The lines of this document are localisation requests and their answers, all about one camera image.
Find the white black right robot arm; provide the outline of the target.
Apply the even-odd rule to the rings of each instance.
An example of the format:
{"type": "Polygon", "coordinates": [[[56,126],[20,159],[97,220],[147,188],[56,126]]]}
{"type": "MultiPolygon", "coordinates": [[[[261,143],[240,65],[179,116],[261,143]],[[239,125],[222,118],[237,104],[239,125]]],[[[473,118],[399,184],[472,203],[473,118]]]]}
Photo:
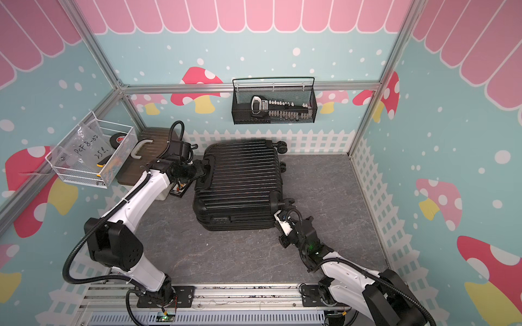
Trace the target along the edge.
{"type": "Polygon", "coordinates": [[[283,247],[297,248],[308,272],[320,271],[323,304],[343,304],[372,319],[375,325],[436,325],[428,309],[393,270],[378,272],[342,257],[323,244],[312,225],[293,206],[274,214],[283,247]]]}

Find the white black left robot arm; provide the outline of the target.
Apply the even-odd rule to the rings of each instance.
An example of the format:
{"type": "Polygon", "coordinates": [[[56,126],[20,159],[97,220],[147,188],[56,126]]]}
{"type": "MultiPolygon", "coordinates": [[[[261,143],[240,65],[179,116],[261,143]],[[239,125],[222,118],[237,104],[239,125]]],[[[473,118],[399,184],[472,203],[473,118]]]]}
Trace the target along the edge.
{"type": "Polygon", "coordinates": [[[205,176],[203,164],[194,159],[197,145],[183,140],[185,125],[176,121],[169,129],[164,151],[148,163],[130,192],[99,219],[84,224],[85,235],[65,260],[62,276],[72,285],[107,280],[128,282],[138,297],[157,306],[168,306],[175,299],[171,278],[157,269],[144,254],[144,246],[135,231],[151,204],[166,192],[182,197],[191,184],[205,176]],[[94,262],[112,268],[116,274],[76,278],[72,263],[82,247],[94,262]]]}

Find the black hard-shell suitcase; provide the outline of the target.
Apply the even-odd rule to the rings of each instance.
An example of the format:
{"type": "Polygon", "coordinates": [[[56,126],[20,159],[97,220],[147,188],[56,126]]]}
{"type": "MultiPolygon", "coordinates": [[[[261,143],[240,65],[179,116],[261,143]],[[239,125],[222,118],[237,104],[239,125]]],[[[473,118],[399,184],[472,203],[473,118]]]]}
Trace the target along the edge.
{"type": "Polygon", "coordinates": [[[285,198],[279,159],[284,141],[247,139],[215,143],[194,161],[193,211],[209,231],[262,230],[275,226],[278,211],[294,208],[285,198]]]}

